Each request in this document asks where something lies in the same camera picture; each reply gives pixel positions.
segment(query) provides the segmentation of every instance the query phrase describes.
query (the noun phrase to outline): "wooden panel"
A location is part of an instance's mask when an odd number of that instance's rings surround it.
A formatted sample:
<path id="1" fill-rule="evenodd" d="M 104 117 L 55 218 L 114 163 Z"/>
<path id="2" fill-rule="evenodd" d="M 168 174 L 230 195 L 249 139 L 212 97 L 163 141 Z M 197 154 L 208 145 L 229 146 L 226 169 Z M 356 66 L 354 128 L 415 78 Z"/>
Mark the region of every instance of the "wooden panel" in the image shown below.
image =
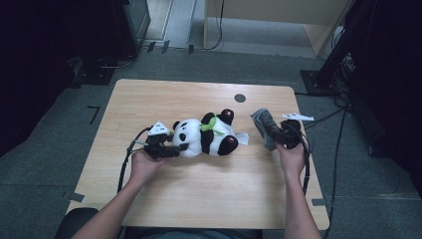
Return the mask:
<path id="1" fill-rule="evenodd" d="M 234 97 L 243 94 L 246 101 Z M 235 113 L 233 129 L 246 132 L 248 145 L 240 144 L 230 155 L 200 154 L 178 157 L 136 197 L 123 224 L 127 226 L 262 228 L 285 226 L 285 184 L 276 151 L 263 140 L 250 115 L 267 108 L 275 120 L 299 112 L 288 87 L 120 80 L 116 83 L 76 192 L 86 196 L 76 207 L 101 209 L 114 196 L 125 149 L 143 128 L 161 120 L 172 127 L 176 120 L 202 119 L 224 109 Z M 126 170 L 128 180 L 130 165 Z M 314 163 L 307 200 L 319 229 L 328 226 Z"/>
<path id="2" fill-rule="evenodd" d="M 204 48 L 208 17 L 220 17 L 222 0 L 206 0 Z M 327 43 L 353 0 L 226 0 L 223 18 L 305 24 L 316 56 Z"/>
<path id="3" fill-rule="evenodd" d="M 348 0 L 225 0 L 224 18 L 330 25 Z M 208 17 L 220 17 L 222 0 L 207 0 Z"/>

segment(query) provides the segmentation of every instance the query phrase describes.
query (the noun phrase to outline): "panda plush toy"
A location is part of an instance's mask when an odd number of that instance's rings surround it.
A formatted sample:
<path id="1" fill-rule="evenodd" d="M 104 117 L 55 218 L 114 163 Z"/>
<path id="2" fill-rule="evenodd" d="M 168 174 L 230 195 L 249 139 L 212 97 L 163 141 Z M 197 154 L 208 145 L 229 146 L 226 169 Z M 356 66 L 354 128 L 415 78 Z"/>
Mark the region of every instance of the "panda plush toy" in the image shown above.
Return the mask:
<path id="1" fill-rule="evenodd" d="M 201 152 L 213 156 L 223 156 L 234 151 L 239 142 L 232 129 L 234 112 L 225 109 L 221 114 L 208 113 L 202 121 L 186 119 L 173 125 L 171 145 L 188 143 L 186 150 L 180 151 L 183 157 L 195 157 Z"/>

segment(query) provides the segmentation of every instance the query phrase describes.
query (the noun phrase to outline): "black controller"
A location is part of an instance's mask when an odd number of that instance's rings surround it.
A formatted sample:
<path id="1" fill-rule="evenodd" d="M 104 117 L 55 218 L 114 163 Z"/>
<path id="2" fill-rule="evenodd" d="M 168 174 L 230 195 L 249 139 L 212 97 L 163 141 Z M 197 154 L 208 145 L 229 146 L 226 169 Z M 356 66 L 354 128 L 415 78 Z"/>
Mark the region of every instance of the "black controller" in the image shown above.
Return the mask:
<path id="1" fill-rule="evenodd" d="M 180 144 L 180 146 L 166 146 L 164 143 L 171 141 L 171 136 L 166 133 L 149 135 L 146 138 L 143 150 L 153 159 L 159 160 L 163 157 L 179 156 L 180 151 L 186 150 L 188 143 Z"/>
<path id="2" fill-rule="evenodd" d="M 292 149 L 302 142 L 301 124 L 296 119 L 287 119 L 278 127 L 273 120 L 263 122 L 264 130 L 274 141 Z"/>
<path id="3" fill-rule="evenodd" d="M 295 119 L 287 119 L 281 122 L 281 128 L 273 132 L 277 142 L 286 145 L 287 149 L 296 147 L 301 143 L 301 124 Z"/>

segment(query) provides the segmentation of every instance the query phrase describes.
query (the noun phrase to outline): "panda leg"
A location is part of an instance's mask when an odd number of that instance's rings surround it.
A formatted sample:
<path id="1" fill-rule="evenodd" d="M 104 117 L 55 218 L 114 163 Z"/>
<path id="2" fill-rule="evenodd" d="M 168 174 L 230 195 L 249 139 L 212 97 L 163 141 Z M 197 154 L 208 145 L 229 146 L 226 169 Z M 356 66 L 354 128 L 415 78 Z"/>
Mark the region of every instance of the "panda leg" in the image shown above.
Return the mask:
<path id="1" fill-rule="evenodd" d="M 227 135 L 223 138 L 220 143 L 220 147 L 218 148 L 218 154 L 221 156 L 227 155 L 230 152 L 234 151 L 238 145 L 239 141 L 235 136 Z"/>
<path id="2" fill-rule="evenodd" d="M 208 124 L 210 122 L 210 120 L 212 118 L 214 118 L 214 114 L 213 113 L 208 113 L 207 115 L 204 116 L 204 118 L 202 118 L 202 123 Z"/>
<path id="3" fill-rule="evenodd" d="M 232 125 L 232 121 L 235 118 L 235 113 L 232 110 L 226 109 L 218 115 L 218 118 L 228 125 Z"/>

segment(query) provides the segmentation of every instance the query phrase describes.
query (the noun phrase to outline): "wooden table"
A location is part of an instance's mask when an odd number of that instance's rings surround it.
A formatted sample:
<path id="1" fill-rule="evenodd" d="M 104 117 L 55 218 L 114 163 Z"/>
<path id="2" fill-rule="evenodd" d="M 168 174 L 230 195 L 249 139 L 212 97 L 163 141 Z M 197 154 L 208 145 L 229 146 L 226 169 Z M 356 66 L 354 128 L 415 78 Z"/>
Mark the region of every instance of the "wooden table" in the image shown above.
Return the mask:
<path id="1" fill-rule="evenodd" d="M 235 101 L 238 94 L 246 97 L 243 103 Z M 171 128 L 176 120 L 201 120 L 208 112 L 226 108 L 235 113 L 234 131 L 248 133 L 249 144 L 240 144 L 227 156 L 202 153 L 164 165 L 142 188 L 123 225 L 283 229 L 286 191 L 279 156 L 263 147 L 250 115 L 266 108 L 280 121 L 282 114 L 298 113 L 289 87 L 118 81 L 76 188 L 85 199 L 72 201 L 68 210 L 101 209 L 115 196 L 125 150 L 145 127 L 161 120 Z M 130 165 L 124 181 L 129 175 Z M 312 203 L 321 198 L 311 159 L 307 201 L 317 227 L 323 230 L 328 226 L 325 207 Z"/>

